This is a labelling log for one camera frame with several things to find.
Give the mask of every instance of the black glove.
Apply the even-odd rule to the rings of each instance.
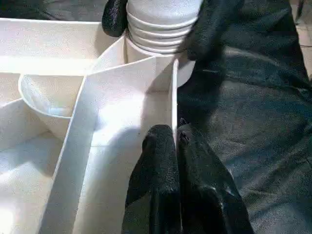
[[[180,184],[173,133],[167,125],[152,127],[129,181],[124,234],[181,232]]]
[[[188,58],[205,58],[219,43],[223,31],[237,17],[244,0],[204,0],[198,20],[186,40]],[[127,27],[127,0],[109,0],[102,27],[105,33],[119,37]]]
[[[191,125],[179,129],[178,155],[184,233],[253,234],[231,174]]]

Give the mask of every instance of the white plastic tray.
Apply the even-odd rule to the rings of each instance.
[[[90,22],[0,19],[0,43],[0,233],[120,233],[142,141],[155,124],[176,136],[194,63]],[[66,76],[83,77],[78,93]],[[71,117],[46,112],[63,105]]]

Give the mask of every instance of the glove finger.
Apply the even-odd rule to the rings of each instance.
[[[229,23],[235,18],[243,0],[204,0],[198,20],[187,39],[187,55],[190,60],[205,58]]]
[[[102,28],[112,37],[120,37],[127,27],[126,5],[128,0],[108,0],[105,5]]]
[[[194,126],[179,129],[179,162],[183,226],[197,223],[206,233],[253,234],[244,202],[234,180]]]

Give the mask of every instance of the white bottle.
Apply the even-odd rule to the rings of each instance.
[[[155,53],[180,52],[201,3],[202,0],[129,0],[127,18],[132,41]]]

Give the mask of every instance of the black fabric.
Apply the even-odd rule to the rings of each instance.
[[[180,209],[172,130],[167,125],[156,125],[145,137],[142,154],[130,177],[122,233],[181,233]]]
[[[312,233],[312,103],[287,2],[245,2],[178,90],[178,115],[225,164],[255,233]]]

